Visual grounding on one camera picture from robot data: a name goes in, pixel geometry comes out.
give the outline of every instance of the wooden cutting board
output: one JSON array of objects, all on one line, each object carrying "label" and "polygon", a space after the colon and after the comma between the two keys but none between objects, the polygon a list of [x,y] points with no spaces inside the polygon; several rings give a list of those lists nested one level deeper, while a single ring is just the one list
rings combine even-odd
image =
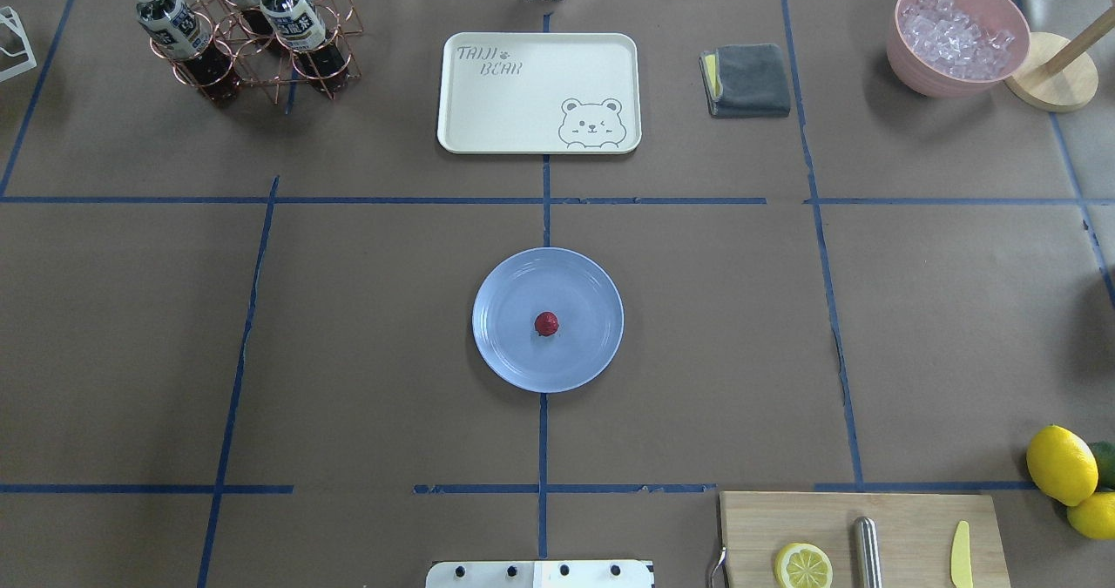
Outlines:
[{"label": "wooden cutting board", "polygon": [[811,542],[833,563],[833,588],[861,586],[852,521],[875,521],[883,586],[953,588],[949,553],[957,523],[971,527],[975,588],[1010,588],[990,497],[844,492],[721,492],[720,527],[731,588],[777,588],[774,558]]}]

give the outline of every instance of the red berry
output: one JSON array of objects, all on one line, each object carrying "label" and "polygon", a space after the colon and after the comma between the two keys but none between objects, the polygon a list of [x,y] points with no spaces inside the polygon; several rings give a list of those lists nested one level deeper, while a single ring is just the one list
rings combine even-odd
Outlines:
[{"label": "red berry", "polygon": [[534,330],[542,337],[550,337],[558,332],[558,317],[552,311],[543,311],[534,319]]}]

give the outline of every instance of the gray cloth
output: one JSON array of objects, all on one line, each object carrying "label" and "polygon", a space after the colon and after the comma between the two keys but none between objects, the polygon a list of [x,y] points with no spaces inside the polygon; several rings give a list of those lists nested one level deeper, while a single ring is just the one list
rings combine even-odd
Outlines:
[{"label": "gray cloth", "polygon": [[[716,55],[720,94],[709,85],[705,57]],[[700,68],[712,117],[785,117],[789,115],[789,87],[782,48],[773,44],[723,46],[701,52]]]}]

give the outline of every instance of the bear drawing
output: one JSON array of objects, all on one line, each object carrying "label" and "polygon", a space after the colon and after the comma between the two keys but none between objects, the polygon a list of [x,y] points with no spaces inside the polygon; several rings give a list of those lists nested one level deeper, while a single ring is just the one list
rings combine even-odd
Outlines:
[{"label": "bear drawing", "polygon": [[558,136],[569,148],[618,148],[627,136],[620,121],[621,108],[614,98],[598,105],[570,98],[561,104],[565,119],[558,128]]}]

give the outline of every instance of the lime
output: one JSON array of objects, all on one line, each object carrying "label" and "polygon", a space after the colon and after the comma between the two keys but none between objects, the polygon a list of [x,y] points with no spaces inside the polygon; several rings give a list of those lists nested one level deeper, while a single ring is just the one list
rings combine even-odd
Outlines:
[{"label": "lime", "polygon": [[1115,540],[1115,492],[1096,492],[1069,508],[1068,524],[1088,538]]},{"label": "lime", "polygon": [[1026,450],[1026,465],[1038,490],[1072,508],[1096,491],[1099,472],[1092,450],[1057,425],[1039,431]]},{"label": "lime", "polygon": [[1115,444],[1111,442],[1092,442],[1088,444],[1092,456],[1096,459],[1099,471],[1099,485],[1115,490]]},{"label": "lime", "polygon": [[828,588],[833,565],[828,556],[808,542],[791,542],[774,559],[774,575],[782,588]]}]

